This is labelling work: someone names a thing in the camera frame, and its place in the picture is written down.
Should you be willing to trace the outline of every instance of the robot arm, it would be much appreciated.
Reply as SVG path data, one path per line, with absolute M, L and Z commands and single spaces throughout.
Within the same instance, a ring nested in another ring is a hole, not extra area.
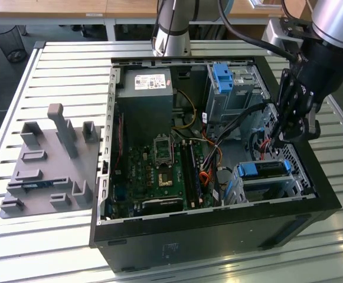
M 312 22 L 271 19 L 263 41 L 230 25 L 226 14 L 233 0 L 217 0 L 218 5 L 212 0 L 160 1 L 158 34 L 153 43 L 156 56 L 190 55 L 189 22 L 215 21 L 220 16 L 228 31 L 290 62 L 289 69 L 282 72 L 275 101 L 278 119 L 271 136 L 273 145 L 319 137 L 315 114 L 324 98 L 343 83 L 343 0 L 318 0 Z
M 280 79 L 275 146 L 317 139 L 315 114 L 343 83 L 343 0 L 319 0 L 312 19 L 272 19 L 264 32 L 263 40 L 297 56 Z
M 228 14 L 233 0 L 222 0 L 222 3 Z M 191 55 L 190 22 L 220 19 L 218 6 L 212 0 L 159 0 L 158 5 L 158 33 L 153 42 L 155 56 Z

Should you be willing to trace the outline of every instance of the power supply label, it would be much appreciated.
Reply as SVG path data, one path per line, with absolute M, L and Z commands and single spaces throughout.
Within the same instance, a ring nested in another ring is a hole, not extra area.
M 137 75 L 135 77 L 135 90 L 156 90 L 166 88 L 164 74 Z

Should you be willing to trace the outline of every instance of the table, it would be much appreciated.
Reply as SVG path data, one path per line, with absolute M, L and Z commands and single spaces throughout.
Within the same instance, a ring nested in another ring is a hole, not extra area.
M 193 41 L 191 49 L 193 55 L 264 55 L 277 78 L 288 66 L 243 41 Z M 0 129 L 0 202 L 19 155 L 24 121 L 54 128 L 46 119 L 48 104 L 63 103 L 73 125 L 88 118 L 103 127 L 110 59 L 151 55 L 150 44 L 142 41 L 48 42 L 34 49 Z M 317 118 L 322 135 L 311 146 L 343 206 L 343 113 L 328 97 Z M 88 247 L 90 221 L 91 210 L 0 219 L 0 281 L 343 281 L 343 209 L 281 248 L 128 274 L 114 274 L 99 251 Z
M 104 24 L 106 0 L 0 0 L 0 24 Z
M 116 24 L 154 24 L 156 0 L 0 0 L 0 24 L 106 26 L 109 41 L 115 41 Z M 253 9 L 248 0 L 235 0 L 229 14 L 232 24 L 266 25 L 280 9 Z M 222 24 L 191 22 L 192 24 Z
M 157 0 L 107 0 L 105 24 L 109 41 L 115 41 L 116 24 L 154 24 Z M 276 9 L 253 9 L 249 0 L 234 0 L 228 19 L 233 25 L 266 25 L 270 17 L 280 17 L 283 12 Z M 191 22 L 190 24 L 223 24 L 216 22 Z

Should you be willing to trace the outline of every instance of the wooden desk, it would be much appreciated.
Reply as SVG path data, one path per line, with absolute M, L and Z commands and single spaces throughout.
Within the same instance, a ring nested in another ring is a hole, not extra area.
M 0 0 L 0 17 L 104 17 L 106 0 Z
M 106 0 L 0 0 L 0 25 L 103 25 L 106 4 Z
M 157 0 L 107 0 L 107 18 L 155 18 Z M 253 9 L 249 0 L 234 0 L 229 18 L 269 18 L 283 15 L 281 9 Z
M 157 0 L 107 0 L 105 24 L 109 41 L 116 40 L 116 24 L 154 24 Z M 253 9 L 249 0 L 234 0 L 228 19 L 233 25 L 266 25 L 270 17 L 283 15 L 281 9 Z M 191 24 L 218 24 L 216 22 L 191 22 Z

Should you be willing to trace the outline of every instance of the motherboard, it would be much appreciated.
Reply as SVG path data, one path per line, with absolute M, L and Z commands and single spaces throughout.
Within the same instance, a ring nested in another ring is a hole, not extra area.
M 175 212 L 212 205 L 212 195 L 200 184 L 203 162 L 200 141 L 171 142 L 158 136 L 148 146 L 130 147 L 126 181 L 114 185 L 112 218 Z

